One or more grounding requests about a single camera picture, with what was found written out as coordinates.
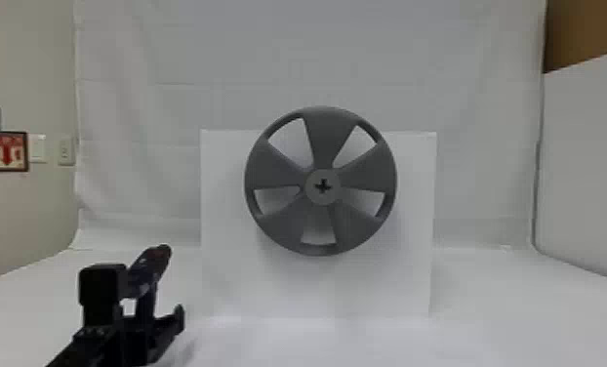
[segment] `cross-shaped hole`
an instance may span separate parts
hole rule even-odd
[[[333,187],[326,183],[326,179],[322,179],[319,183],[315,184],[315,188],[317,188],[320,193],[324,194]]]

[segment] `wooden panel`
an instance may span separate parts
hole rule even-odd
[[[547,0],[545,71],[607,54],[607,0]]]

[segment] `wheel hub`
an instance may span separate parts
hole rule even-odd
[[[341,192],[340,177],[335,170],[315,170],[308,175],[305,195],[317,205],[329,205],[338,200]]]

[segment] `wheel rim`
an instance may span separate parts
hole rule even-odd
[[[279,129],[299,119],[305,124],[310,143],[311,167],[301,167],[269,142]],[[363,129],[375,145],[342,167],[334,168],[334,160],[355,128]],[[297,186],[300,192],[284,208],[263,213],[255,191],[286,186]],[[269,125],[249,154],[244,176],[247,204],[258,226],[274,242],[308,256],[337,255],[367,241],[387,219],[396,187],[394,158],[381,133],[360,116],[328,106],[299,109]],[[376,215],[345,202],[342,193],[347,189],[382,192],[384,198]],[[302,242],[315,206],[328,211],[336,242],[321,245]]]

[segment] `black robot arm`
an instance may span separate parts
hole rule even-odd
[[[130,268],[99,264],[80,271],[78,299],[83,327],[48,367],[130,367],[156,362],[184,329],[184,310],[154,316],[158,281],[172,250],[151,247]],[[137,300],[135,314],[124,316],[120,302]]]

